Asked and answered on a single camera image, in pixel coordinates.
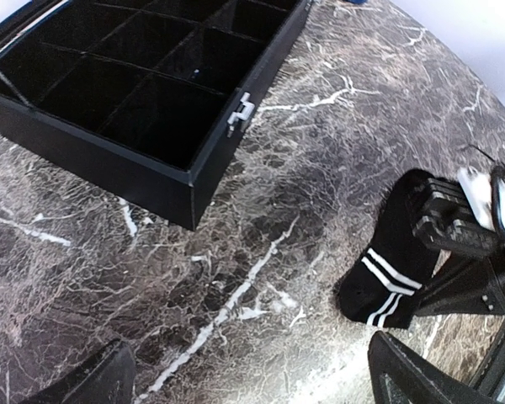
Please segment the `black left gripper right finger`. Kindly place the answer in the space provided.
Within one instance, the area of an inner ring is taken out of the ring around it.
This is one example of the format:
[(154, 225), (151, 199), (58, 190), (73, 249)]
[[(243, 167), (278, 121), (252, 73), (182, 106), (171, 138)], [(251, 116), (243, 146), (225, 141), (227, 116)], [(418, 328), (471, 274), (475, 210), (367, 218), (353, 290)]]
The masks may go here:
[(494, 402), (448, 376), (387, 332), (375, 332), (370, 339), (368, 362), (376, 403)]

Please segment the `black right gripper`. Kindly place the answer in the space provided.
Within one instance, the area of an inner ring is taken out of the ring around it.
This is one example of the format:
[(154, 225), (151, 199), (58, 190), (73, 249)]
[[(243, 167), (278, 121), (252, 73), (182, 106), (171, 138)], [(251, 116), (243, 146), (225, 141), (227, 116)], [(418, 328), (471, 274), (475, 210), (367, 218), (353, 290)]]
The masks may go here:
[(505, 316), (505, 256), (486, 258), (505, 244), (505, 163), (477, 145), (460, 149), (470, 148), (492, 162), (489, 173), (462, 167), (459, 183), (428, 178), (410, 191), (412, 234), (429, 249), (459, 255), (418, 293), (415, 316)]

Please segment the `black white-striped sock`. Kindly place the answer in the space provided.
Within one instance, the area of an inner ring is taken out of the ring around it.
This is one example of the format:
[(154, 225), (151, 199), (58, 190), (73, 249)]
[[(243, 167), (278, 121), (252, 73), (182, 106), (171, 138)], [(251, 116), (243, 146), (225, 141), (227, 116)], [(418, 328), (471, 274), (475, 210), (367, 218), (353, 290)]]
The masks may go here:
[(439, 252), (427, 249), (412, 233), (407, 201), (433, 175), (422, 169), (405, 172), (380, 207), (374, 234), (338, 282), (337, 307), (352, 322), (407, 329), (416, 293), (428, 282)]

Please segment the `black compartment display box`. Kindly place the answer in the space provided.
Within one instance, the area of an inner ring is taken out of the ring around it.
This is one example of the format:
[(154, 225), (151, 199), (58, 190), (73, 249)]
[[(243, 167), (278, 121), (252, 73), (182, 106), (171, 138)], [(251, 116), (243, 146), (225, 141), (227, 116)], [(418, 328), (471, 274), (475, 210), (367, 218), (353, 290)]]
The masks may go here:
[(0, 133), (195, 230), (308, 1), (32, 1), (0, 23)]

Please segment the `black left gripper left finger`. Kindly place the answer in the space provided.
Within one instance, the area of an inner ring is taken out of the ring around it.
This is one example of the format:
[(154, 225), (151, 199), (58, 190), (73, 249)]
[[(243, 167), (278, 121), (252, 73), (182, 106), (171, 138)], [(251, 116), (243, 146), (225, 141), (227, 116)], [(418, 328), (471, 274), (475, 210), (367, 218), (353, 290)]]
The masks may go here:
[(136, 377), (130, 345), (114, 339), (24, 403), (131, 403)]

